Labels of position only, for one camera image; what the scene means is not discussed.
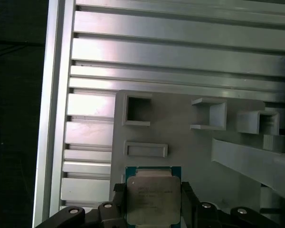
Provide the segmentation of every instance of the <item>silver metal panel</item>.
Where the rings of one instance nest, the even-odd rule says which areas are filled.
[[[65,150],[66,161],[111,162],[111,152]]]
[[[285,76],[285,56],[99,38],[75,38],[72,59]]]
[[[77,5],[98,6],[101,9],[127,10],[145,14],[170,14],[177,17],[199,17],[204,20],[230,20],[231,22],[264,23],[268,26],[285,26],[285,6],[238,0],[194,0],[191,4],[179,2],[144,2],[132,0],[76,0]]]
[[[70,94],[67,114],[114,118],[115,96],[104,94]]]
[[[111,164],[102,162],[65,161],[63,172],[110,175]]]
[[[61,199],[94,203],[109,200],[109,180],[63,178]]]
[[[78,123],[67,122],[66,143],[89,144],[111,147],[113,140],[113,122]]]
[[[163,92],[163,93],[178,93],[192,94],[205,96],[221,96],[230,98],[245,98],[267,102],[283,102],[285,93],[270,93],[263,91],[248,91],[227,88],[213,88],[206,86],[190,86],[190,85],[175,85],[164,83],[143,83],[119,80],[105,79],[90,79],[90,78],[70,78],[70,87],[72,88],[90,88],[103,90],[137,90],[147,92]]]
[[[285,93],[285,82],[261,80],[257,77],[238,77],[220,72],[173,72],[146,69],[98,66],[71,66],[71,76],[99,79],[156,82],[180,85],[226,87],[246,90],[277,91]]]
[[[77,11],[74,31],[285,51],[285,31],[175,19]]]
[[[60,51],[64,2],[50,0],[48,3],[47,37],[45,46],[42,96],[40,105],[38,153],[36,165],[36,182],[33,208],[33,227],[46,220],[49,215],[50,186],[54,131],[57,105]]]
[[[51,200],[49,215],[54,215],[60,207],[60,191],[62,178],[62,158],[65,149],[65,125],[66,110],[68,96],[68,79],[70,69],[70,56],[73,37],[73,18],[74,18],[75,2],[68,0],[65,2],[62,49],[60,62],[60,75],[57,98],[56,128],[55,128],[55,144],[53,154],[53,174],[51,186]]]

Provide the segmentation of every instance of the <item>screw head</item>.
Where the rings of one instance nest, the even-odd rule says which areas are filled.
[[[78,209],[71,209],[69,212],[70,212],[71,214],[76,214],[78,211],[79,211]]]
[[[208,203],[203,203],[202,206],[203,208],[211,208],[211,205]]]
[[[238,211],[238,213],[240,213],[242,215],[247,214],[247,211],[245,209],[242,209],[242,208],[237,209],[237,211]]]

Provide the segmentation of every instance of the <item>metal frame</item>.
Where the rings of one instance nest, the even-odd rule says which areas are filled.
[[[64,1],[50,0],[40,107],[33,226],[49,217]]]
[[[60,61],[60,76],[58,86],[58,101],[56,113],[55,143],[53,154],[53,175],[51,185],[51,200],[49,215],[52,216],[59,211],[61,179],[62,179],[62,157],[65,149],[65,128],[67,117],[68,83],[71,63],[71,50],[73,41],[75,1],[67,0],[64,11],[64,24],[62,35],[62,49]]]

